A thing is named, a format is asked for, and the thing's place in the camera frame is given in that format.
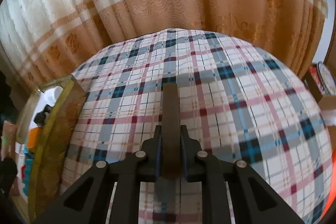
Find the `cream and orange curtain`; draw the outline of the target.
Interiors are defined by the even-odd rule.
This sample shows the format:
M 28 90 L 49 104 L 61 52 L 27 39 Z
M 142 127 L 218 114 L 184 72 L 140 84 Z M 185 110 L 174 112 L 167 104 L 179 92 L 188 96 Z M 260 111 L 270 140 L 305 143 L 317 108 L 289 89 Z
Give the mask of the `cream and orange curtain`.
M 327 12 L 327 0 L 3 0 L 1 49 L 15 79 L 33 89 L 113 43 L 207 30 L 253 43 L 302 76 Z

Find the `brown wallet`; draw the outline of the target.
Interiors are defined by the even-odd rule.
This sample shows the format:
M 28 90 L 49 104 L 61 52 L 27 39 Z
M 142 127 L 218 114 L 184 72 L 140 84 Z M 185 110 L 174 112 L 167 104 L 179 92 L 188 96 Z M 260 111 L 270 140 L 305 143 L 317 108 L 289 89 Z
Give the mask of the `brown wallet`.
M 163 85 L 160 177 L 155 193 L 160 202 L 175 204 L 176 182 L 182 177 L 179 90 L 175 83 Z

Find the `round cookie tin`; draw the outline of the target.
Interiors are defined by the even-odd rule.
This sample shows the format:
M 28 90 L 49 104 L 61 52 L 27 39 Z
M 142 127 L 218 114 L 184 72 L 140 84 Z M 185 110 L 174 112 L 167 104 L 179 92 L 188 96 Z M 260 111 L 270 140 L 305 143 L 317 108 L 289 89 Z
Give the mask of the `round cookie tin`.
M 317 73 L 323 90 L 325 93 L 334 96 L 336 93 L 336 85 L 333 75 L 323 62 L 317 63 Z

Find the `gold metal tin tray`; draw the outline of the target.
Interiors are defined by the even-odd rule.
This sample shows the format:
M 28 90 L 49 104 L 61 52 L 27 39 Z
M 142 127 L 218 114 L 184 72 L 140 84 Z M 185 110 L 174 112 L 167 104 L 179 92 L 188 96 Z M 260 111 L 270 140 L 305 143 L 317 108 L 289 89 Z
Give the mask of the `gold metal tin tray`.
M 32 223 L 60 194 L 64 163 L 72 133 L 82 107 L 87 99 L 86 92 L 73 75 L 68 75 L 36 88 L 25 104 L 19 119 L 17 141 L 23 143 L 28 137 L 29 126 L 38 112 L 48 104 L 38 104 L 52 88 L 60 87 L 56 100 L 37 142 L 27 192 L 25 213 Z

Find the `black grey hair claw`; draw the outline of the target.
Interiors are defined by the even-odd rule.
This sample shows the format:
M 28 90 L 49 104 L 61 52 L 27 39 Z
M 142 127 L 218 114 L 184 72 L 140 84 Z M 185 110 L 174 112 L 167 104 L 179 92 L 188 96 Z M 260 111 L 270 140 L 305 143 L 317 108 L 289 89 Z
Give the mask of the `black grey hair claw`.
M 34 118 L 34 123 L 39 126 L 43 127 L 47 121 L 47 118 L 52 110 L 50 105 L 46 105 L 41 112 L 38 112 Z

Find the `cardboard box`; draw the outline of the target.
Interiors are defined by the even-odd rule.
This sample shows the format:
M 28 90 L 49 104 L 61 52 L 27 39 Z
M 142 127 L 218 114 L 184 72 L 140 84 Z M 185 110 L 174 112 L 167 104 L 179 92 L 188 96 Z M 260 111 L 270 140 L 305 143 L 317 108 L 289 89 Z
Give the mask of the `cardboard box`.
M 335 110 L 335 95 L 331 96 L 324 92 L 318 77 L 317 64 L 312 64 L 302 78 L 302 82 L 309 89 L 321 110 Z

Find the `white pill bottle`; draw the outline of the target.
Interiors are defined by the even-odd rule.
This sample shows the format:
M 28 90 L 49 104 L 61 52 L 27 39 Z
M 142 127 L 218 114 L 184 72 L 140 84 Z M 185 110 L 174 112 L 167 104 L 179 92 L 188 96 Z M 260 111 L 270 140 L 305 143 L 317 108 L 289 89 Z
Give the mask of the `white pill bottle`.
M 53 107 L 62 92 L 63 88 L 61 86 L 54 86 L 44 91 L 44 99 L 48 105 Z

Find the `orange toy block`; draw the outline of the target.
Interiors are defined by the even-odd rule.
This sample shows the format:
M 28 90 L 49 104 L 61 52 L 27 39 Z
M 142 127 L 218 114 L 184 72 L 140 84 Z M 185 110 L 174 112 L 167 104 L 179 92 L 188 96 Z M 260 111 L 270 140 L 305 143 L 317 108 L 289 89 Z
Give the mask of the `orange toy block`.
M 28 138 L 27 138 L 27 148 L 28 149 L 36 148 L 42 131 L 43 130 L 41 127 L 35 127 L 35 128 L 30 129 Z

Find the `teal studded building brick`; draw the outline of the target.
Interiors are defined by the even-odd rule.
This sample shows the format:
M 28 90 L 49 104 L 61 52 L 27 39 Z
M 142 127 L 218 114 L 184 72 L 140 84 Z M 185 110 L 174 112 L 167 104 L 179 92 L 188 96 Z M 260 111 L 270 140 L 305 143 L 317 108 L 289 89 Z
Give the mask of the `teal studded building brick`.
M 34 163 L 34 154 L 28 152 L 25 154 L 24 165 L 22 167 L 23 177 L 23 193 L 28 196 L 29 193 L 29 183 L 30 183 L 30 174 Z

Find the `plaid tablecloth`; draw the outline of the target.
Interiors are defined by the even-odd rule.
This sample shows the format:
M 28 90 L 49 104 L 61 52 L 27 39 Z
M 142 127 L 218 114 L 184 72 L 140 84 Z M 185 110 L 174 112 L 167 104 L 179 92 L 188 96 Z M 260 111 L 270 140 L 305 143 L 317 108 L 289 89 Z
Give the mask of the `plaid tablecloth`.
M 73 76 L 87 94 L 62 175 L 138 151 L 161 123 L 162 85 L 179 87 L 181 124 L 218 159 L 242 159 L 305 223 L 318 223 L 332 174 L 315 99 L 280 60 L 224 34 L 167 29 L 108 46 Z

